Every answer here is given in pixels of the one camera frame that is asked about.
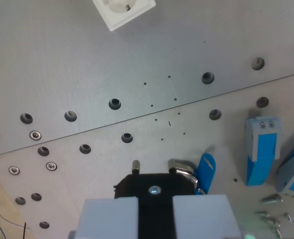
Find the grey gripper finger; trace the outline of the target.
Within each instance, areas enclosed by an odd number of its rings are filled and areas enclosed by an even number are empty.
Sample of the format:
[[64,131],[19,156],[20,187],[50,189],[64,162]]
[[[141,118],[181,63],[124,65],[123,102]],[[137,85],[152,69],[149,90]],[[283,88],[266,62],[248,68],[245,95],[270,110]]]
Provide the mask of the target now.
[[242,232],[225,195],[173,197],[178,239],[241,239]]
[[76,239],[137,239],[138,235],[137,197],[85,200]]

